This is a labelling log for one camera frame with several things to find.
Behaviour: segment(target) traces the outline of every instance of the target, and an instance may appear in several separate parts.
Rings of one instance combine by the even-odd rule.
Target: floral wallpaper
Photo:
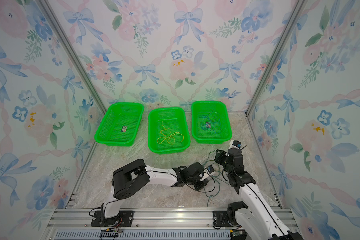
[[[214,100],[244,111],[295,0],[49,3],[106,107],[126,101],[187,111]]]
[[[102,114],[37,4],[0,0],[0,239],[39,239]]]
[[[266,81],[250,121],[282,204],[306,240],[360,239],[360,1],[308,0]]]

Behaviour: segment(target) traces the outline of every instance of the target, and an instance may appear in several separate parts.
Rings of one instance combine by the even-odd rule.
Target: green leaf
[[[329,21],[329,11],[327,9],[327,6],[324,7],[324,11],[323,14],[321,15],[321,20],[320,20],[320,29],[322,30],[322,32],[324,33],[325,28],[328,25],[328,21]]]
[[[311,168],[309,167],[309,165],[311,164],[311,162],[307,162],[306,159],[307,157],[309,156],[309,152],[308,151],[305,151],[304,152],[304,165],[305,167],[308,169],[308,171],[311,171]]]
[[[104,4],[107,6],[109,10],[115,13],[120,13],[119,8],[117,7],[116,3],[112,0],[103,0]]]
[[[113,30],[116,31],[122,22],[121,15],[116,16],[112,21]]]
[[[53,130],[62,129],[62,127],[64,127],[64,123],[65,123],[65,122],[59,122],[59,127],[56,126],[56,124],[53,124]]]
[[[183,84],[183,80],[179,79],[177,80],[176,84],[175,84],[175,89],[180,87]]]
[[[191,82],[189,82],[189,81],[188,81],[188,78],[185,78],[185,82],[186,82],[187,84],[191,84],[191,85],[196,84],[195,82],[192,81],[192,79],[191,79]]]
[[[302,152],[302,150],[303,150],[302,145],[300,143],[292,144],[292,146],[289,148],[295,152]]]
[[[322,34],[321,33],[317,33],[315,35],[313,35],[308,41],[307,43],[305,44],[304,47],[308,47],[308,46],[311,46],[312,44],[315,44],[317,43],[320,38],[322,37]]]
[[[51,141],[52,146],[54,146],[54,148],[57,149],[58,148],[58,137],[57,137],[56,133],[52,132],[49,135],[49,140]]]

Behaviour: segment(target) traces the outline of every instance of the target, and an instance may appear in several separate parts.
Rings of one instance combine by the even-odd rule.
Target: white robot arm
[[[243,155],[239,141],[231,141],[227,152],[216,150],[215,162],[227,172],[230,185],[243,199],[242,202],[229,204],[226,217],[232,225],[240,225],[253,240],[302,240],[299,233],[292,233],[280,221],[259,191],[253,177],[244,170]],[[111,218],[119,214],[124,200],[146,184],[162,184],[168,187],[193,185],[196,191],[205,187],[206,179],[213,168],[203,169],[196,162],[189,167],[159,169],[144,164],[138,159],[113,173],[112,189],[109,199],[101,207],[102,218]]]

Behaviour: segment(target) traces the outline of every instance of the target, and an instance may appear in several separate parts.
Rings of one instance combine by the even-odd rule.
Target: black cable
[[[93,211],[93,210],[95,210],[95,209],[101,209],[101,207],[95,207],[94,209],[92,209],[91,211]]]
[[[223,171],[222,171],[221,175],[223,176],[223,178],[224,178],[224,180],[225,180],[226,182],[229,182],[229,180],[226,180],[226,179],[225,179],[224,171],[226,171],[226,170],[223,168]]]

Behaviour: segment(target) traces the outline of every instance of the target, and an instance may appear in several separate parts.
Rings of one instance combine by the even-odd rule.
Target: pink flower
[[[64,177],[59,180],[59,182],[55,185],[55,192],[62,194],[64,192],[65,187],[68,185],[68,180]]]
[[[268,151],[272,146],[272,140],[265,132],[261,134],[261,137],[263,138],[264,146]]]
[[[238,1],[221,1],[216,0],[215,2],[215,12],[216,15],[221,17],[224,21],[231,20],[233,17],[244,11],[245,5],[247,4],[246,0]]]
[[[107,82],[110,80],[111,76],[112,76],[112,72],[106,68],[100,69],[96,74],[97,79],[103,79],[104,81]]]
[[[134,1],[130,1],[129,4],[125,4],[125,7],[119,8],[120,13],[123,15],[123,22],[125,23],[139,23],[139,8],[135,6]]]
[[[175,60],[171,62],[169,69],[171,71],[169,78],[174,81],[179,79],[184,80],[185,78],[189,78],[189,81],[191,81],[191,79],[195,81],[198,74],[198,69],[196,70],[193,67],[193,61],[189,59]]]
[[[14,38],[27,37],[28,21],[16,1],[0,0],[0,27]]]
[[[93,70],[93,67],[94,65],[93,64],[90,64],[90,63],[87,63],[87,70]]]
[[[265,63],[260,64],[260,66],[256,69],[257,71],[261,70],[264,71],[264,69],[267,67]]]
[[[97,121],[97,118],[99,117],[99,112],[95,107],[91,107],[88,110],[88,122],[89,123],[95,123]]]
[[[150,103],[150,104],[148,105],[148,108],[149,108],[150,110],[154,110],[154,109],[156,109],[156,108],[163,108],[163,107],[164,107],[164,104],[162,104],[162,103],[160,103],[160,102]]]
[[[308,49],[304,52],[304,56],[302,57],[302,61],[305,65],[310,65],[314,61],[317,60],[317,58],[320,55],[320,46],[319,45],[311,45],[308,47]]]
[[[135,36],[135,29],[129,23],[123,23],[120,25],[118,33],[122,40],[131,41]]]
[[[321,171],[325,172],[325,165],[331,163],[331,160],[326,157],[327,152],[332,147],[331,133],[316,120],[311,120],[296,132],[296,138],[304,151],[309,152],[306,161],[311,162],[310,167],[315,170],[320,168]]]
[[[54,192],[53,195],[51,196],[51,203],[49,205],[57,207],[60,199],[61,199],[61,193]]]
[[[305,240],[323,240],[320,230],[308,218],[303,217],[300,220],[301,233]]]
[[[218,100],[219,102],[224,103],[227,108],[230,108],[230,107],[231,107],[231,104],[232,104],[232,103],[231,103],[231,100],[230,100],[229,98],[218,98],[217,100]]]
[[[94,59],[93,65],[98,66],[100,68],[108,67],[108,63],[103,60],[103,55],[99,55],[99,57],[93,56],[92,58]]]
[[[43,104],[38,104],[28,111],[24,128],[27,134],[37,140],[38,146],[44,146],[53,132],[53,111]]]
[[[346,26],[345,23],[343,23],[341,27],[339,27],[338,23],[335,23],[333,26],[327,26],[324,35],[319,41],[320,46],[323,47],[325,52],[330,52],[332,47],[340,43],[344,26]]]

